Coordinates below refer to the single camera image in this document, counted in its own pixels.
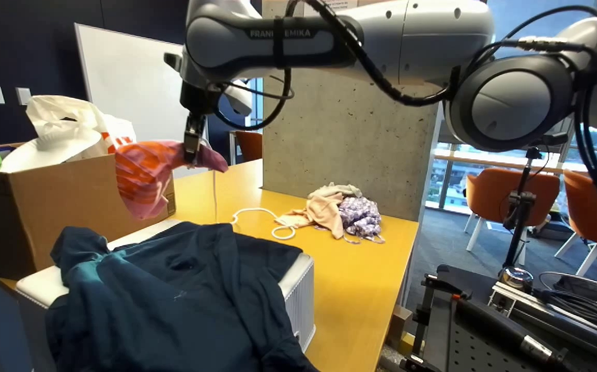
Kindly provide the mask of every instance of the yellow table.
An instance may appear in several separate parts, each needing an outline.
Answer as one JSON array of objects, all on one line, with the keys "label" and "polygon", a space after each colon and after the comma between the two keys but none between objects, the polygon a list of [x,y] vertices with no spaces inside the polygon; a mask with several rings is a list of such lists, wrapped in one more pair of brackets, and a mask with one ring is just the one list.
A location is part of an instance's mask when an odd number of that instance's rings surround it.
[{"label": "yellow table", "polygon": [[[176,179],[172,218],[211,224],[230,222],[232,214],[243,208],[261,207],[280,215],[305,207],[303,198],[259,189],[261,160],[216,173],[217,221],[212,185],[213,172]],[[274,240],[270,235],[274,227],[270,214],[244,212],[234,231]],[[307,356],[319,370],[372,371],[376,367],[418,223],[384,216],[381,228],[385,244],[354,245],[312,227],[298,229],[293,239],[283,241],[303,249],[315,261],[317,332]]]}]

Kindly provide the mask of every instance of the orange and pink fabric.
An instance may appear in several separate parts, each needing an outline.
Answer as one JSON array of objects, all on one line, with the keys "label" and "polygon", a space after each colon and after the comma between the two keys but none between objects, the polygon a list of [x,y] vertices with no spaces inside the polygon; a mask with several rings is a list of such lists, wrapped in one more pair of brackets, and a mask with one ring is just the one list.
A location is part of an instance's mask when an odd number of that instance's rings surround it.
[{"label": "orange and pink fabric", "polygon": [[[172,170],[189,166],[183,159],[183,144],[178,141],[147,141],[126,144],[114,153],[117,188],[126,208],[137,219],[151,219],[167,205],[163,192]],[[227,162],[208,146],[197,153],[196,167],[227,171]]]}]

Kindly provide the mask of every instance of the gray carpet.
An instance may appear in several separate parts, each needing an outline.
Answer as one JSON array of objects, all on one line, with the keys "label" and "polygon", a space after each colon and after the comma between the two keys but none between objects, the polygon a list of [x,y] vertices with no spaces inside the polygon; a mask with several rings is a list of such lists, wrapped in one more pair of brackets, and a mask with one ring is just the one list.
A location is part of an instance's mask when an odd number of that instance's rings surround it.
[{"label": "gray carpet", "polygon": [[[426,209],[417,246],[411,259],[411,288],[409,290],[408,309],[414,311],[424,295],[420,281],[425,273],[436,273],[440,264],[495,277],[507,254],[512,236],[507,233],[487,230],[483,227],[478,241],[471,252],[466,251],[470,234],[464,233],[468,216],[445,212],[444,210]],[[563,242],[544,238],[528,238],[525,269],[537,280],[542,271],[560,271],[575,273],[589,252],[582,241],[576,242],[565,254],[564,259],[553,255]],[[587,271],[586,277],[597,280],[597,262]],[[410,323],[409,331],[416,328]]]}]

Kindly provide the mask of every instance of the lavender cloth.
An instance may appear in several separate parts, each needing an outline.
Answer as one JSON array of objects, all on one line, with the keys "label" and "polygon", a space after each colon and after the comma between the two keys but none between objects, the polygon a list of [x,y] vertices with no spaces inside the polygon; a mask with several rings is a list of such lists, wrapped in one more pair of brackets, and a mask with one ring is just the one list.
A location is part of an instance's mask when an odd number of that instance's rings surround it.
[{"label": "lavender cloth", "polygon": [[373,238],[381,234],[381,214],[376,202],[366,197],[345,198],[339,205],[339,211],[347,233],[359,238]]}]

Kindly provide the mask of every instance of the orange chair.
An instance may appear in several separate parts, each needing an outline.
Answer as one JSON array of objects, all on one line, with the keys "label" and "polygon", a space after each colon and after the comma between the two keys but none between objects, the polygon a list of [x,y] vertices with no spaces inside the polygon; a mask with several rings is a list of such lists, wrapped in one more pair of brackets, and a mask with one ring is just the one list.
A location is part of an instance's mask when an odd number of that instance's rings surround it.
[{"label": "orange chair", "polygon": [[262,134],[257,132],[236,131],[236,139],[241,146],[243,160],[250,162],[261,159],[262,156]]},{"label": "orange chair", "polygon": [[[596,242],[576,275],[584,276],[597,257],[597,189],[592,179],[576,172],[565,170],[565,192],[570,209],[570,225],[576,235]],[[562,257],[572,245],[565,243],[555,257]]]},{"label": "orange chair", "polygon": [[[521,172],[509,171],[500,168],[488,168],[483,170],[479,176],[468,175],[466,180],[466,200],[468,207],[473,211],[466,223],[464,231],[468,229],[470,222],[475,219],[475,214],[480,216],[475,226],[473,235],[470,237],[467,251],[471,251],[475,245],[480,229],[486,220],[503,222],[509,210],[509,194],[516,190],[521,179]],[[530,216],[526,226],[537,226],[544,222],[546,215],[551,210],[558,193],[560,192],[560,179],[547,174],[531,174],[525,187],[525,191],[535,194],[535,204],[530,209]],[[526,238],[526,229],[523,231],[521,240]],[[518,263],[525,264],[526,250],[522,249]]]}]

